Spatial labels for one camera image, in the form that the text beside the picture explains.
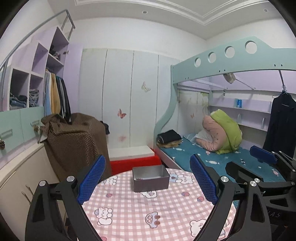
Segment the folded dark clothes stack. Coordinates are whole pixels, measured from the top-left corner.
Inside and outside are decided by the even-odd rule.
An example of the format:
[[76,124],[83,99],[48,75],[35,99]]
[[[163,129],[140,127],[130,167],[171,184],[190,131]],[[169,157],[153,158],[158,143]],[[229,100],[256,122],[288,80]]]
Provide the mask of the folded dark clothes stack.
[[174,130],[160,133],[156,139],[156,144],[163,148],[177,147],[181,142],[181,136]]

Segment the pink rolled quilt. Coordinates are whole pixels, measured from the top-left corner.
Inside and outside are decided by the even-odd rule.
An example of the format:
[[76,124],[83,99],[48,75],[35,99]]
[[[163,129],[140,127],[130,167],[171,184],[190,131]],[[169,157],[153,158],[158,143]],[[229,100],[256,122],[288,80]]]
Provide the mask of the pink rolled quilt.
[[205,141],[198,138],[197,143],[199,145],[210,152],[218,152],[227,149],[229,141],[226,132],[222,126],[209,115],[206,115],[203,118],[203,128],[211,136],[212,141]]

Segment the pink checkered tablecloth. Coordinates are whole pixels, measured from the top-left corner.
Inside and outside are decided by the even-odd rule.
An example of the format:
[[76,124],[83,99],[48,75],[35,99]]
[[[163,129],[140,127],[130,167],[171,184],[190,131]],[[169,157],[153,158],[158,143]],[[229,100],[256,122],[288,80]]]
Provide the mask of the pink checkered tablecloth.
[[193,240],[213,209],[194,175],[168,169],[168,189],[136,193],[132,171],[99,183],[83,209],[102,240]]

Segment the purple shelf unit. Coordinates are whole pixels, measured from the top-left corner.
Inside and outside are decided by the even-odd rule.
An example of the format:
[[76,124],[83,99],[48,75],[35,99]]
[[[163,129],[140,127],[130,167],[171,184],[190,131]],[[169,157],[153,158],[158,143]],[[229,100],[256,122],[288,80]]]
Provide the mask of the purple shelf unit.
[[60,27],[52,27],[32,37],[18,48],[1,71],[1,110],[10,109],[9,97],[29,95],[39,90],[38,105],[43,104],[45,70],[64,79],[72,112],[78,111],[79,75],[82,46],[71,43]]

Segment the brown dotted fabric cover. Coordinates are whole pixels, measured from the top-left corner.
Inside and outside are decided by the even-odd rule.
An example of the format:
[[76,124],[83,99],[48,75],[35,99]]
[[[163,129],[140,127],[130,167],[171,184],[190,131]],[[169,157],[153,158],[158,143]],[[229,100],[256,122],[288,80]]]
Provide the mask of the brown dotted fabric cover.
[[58,114],[45,116],[41,122],[41,130],[47,135],[44,141],[47,156],[60,181],[76,176],[99,155],[106,159],[100,181],[111,177],[106,127],[102,122],[82,113],[71,114],[71,123]]

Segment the white foam board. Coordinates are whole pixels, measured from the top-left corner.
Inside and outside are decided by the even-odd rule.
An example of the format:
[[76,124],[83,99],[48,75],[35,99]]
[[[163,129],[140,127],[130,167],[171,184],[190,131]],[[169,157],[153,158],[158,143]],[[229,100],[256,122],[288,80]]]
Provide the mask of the white foam board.
[[149,146],[108,149],[110,161],[121,161],[153,157],[154,151]]

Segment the green rolled quilt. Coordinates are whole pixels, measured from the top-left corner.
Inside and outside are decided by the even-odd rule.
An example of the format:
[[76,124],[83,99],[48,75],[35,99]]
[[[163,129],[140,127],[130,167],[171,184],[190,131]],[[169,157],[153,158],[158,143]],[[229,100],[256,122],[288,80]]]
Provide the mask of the green rolled quilt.
[[242,132],[238,123],[221,109],[211,112],[210,116],[224,129],[227,137],[216,153],[220,155],[237,151],[242,142]]

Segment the white wardrobe with butterflies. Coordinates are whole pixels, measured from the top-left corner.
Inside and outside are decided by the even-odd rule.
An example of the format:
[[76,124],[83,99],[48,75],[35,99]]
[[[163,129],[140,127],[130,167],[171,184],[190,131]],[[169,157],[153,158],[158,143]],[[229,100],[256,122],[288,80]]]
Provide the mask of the white wardrobe with butterflies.
[[78,111],[108,124],[110,149],[154,146],[168,108],[171,66],[179,60],[142,51],[83,49]]

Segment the black hanging garment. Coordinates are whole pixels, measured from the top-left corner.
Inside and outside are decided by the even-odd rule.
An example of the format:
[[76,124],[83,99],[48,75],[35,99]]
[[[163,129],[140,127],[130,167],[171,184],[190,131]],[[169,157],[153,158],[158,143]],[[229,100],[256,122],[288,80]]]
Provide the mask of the black hanging garment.
[[282,92],[273,100],[270,121],[263,144],[269,152],[283,152],[291,158],[295,153],[295,100]]

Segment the hanging clothes row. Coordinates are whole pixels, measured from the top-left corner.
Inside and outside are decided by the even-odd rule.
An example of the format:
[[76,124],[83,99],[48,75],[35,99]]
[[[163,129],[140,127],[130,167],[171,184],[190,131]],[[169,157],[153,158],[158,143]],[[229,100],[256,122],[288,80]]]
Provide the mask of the hanging clothes row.
[[45,70],[43,90],[44,116],[59,114],[67,123],[72,123],[71,108],[63,78]]

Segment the red storage box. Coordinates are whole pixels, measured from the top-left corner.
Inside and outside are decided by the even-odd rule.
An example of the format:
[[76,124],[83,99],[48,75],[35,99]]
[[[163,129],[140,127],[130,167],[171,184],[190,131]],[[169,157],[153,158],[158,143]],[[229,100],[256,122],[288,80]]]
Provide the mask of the red storage box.
[[155,153],[154,149],[152,149],[152,151],[154,152],[154,155],[150,157],[111,161],[110,163],[112,175],[117,175],[126,171],[130,171],[134,167],[161,165],[161,159]]

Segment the mint drawer cabinet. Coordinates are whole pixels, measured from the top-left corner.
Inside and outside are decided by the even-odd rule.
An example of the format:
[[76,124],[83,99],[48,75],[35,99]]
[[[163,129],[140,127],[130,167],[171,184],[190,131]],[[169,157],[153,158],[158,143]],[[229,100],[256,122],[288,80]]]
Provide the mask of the mint drawer cabinet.
[[1,112],[1,157],[37,137],[34,127],[42,124],[43,117],[42,106]]

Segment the black cloth on cover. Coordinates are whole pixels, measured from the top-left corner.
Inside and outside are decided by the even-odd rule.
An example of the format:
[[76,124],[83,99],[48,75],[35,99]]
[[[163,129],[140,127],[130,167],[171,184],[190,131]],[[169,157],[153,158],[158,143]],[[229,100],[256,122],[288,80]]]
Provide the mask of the black cloth on cover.
[[109,131],[109,125],[104,123],[103,121],[100,121],[103,125],[104,125],[104,128],[105,128],[105,134],[106,135],[109,135],[110,134],[110,131]]

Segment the grey metal tin box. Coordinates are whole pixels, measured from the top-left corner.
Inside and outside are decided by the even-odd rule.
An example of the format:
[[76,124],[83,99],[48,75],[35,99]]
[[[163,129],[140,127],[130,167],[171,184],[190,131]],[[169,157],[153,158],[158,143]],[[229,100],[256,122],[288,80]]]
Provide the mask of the grey metal tin box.
[[170,175],[164,165],[134,167],[132,169],[134,192],[165,190]]

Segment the teal patterned bed sheet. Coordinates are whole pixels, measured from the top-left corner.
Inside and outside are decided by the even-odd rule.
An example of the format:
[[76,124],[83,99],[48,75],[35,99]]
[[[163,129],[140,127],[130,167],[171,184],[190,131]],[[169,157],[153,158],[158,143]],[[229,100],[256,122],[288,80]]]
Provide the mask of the teal patterned bed sheet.
[[234,162],[249,171],[259,175],[264,182],[281,182],[285,179],[279,171],[267,163],[261,163],[250,155],[247,149],[239,148],[235,152],[227,154],[216,154],[209,152],[198,145],[193,138],[193,135],[182,137],[182,143],[178,147],[161,148],[161,150],[169,156],[181,169],[191,172],[190,157],[194,154],[198,155],[205,165],[212,167],[220,176],[226,176],[226,164]]

